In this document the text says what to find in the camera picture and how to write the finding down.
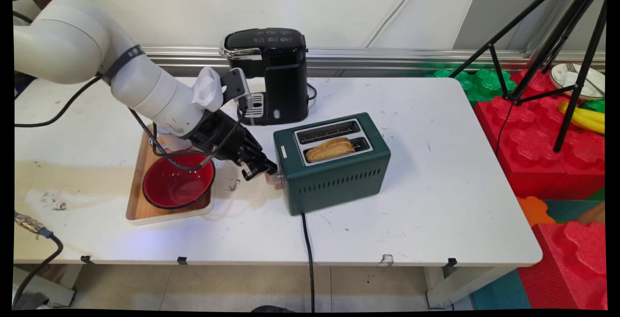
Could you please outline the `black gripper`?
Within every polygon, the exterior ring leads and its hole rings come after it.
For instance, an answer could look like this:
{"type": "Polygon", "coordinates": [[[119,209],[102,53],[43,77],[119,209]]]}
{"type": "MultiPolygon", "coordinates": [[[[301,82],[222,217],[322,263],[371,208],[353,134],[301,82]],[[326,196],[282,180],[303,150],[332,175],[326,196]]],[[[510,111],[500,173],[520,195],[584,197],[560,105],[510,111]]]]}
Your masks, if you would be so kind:
{"type": "Polygon", "coordinates": [[[268,175],[276,173],[277,164],[266,157],[250,131],[242,125],[236,126],[236,123],[221,110],[215,113],[205,110],[197,125],[186,134],[186,140],[205,153],[211,153],[214,146],[219,148],[215,153],[219,160],[230,160],[235,164],[245,162],[247,168],[241,172],[246,181],[264,172],[268,175]]]}

